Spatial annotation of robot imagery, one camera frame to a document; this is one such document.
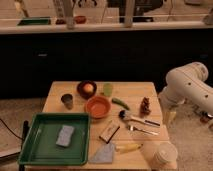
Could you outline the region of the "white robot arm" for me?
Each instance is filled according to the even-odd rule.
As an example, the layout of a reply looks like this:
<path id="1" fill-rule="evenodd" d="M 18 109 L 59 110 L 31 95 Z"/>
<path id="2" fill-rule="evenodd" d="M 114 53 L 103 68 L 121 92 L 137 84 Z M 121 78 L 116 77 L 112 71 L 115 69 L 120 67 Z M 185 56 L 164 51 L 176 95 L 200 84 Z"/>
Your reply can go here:
<path id="1" fill-rule="evenodd" d="M 167 85 L 158 95 L 165 125 L 171 122 L 174 108 L 186 99 L 213 114 L 213 87 L 205 83 L 208 75 L 207 67 L 201 62 L 192 62 L 167 73 Z"/>

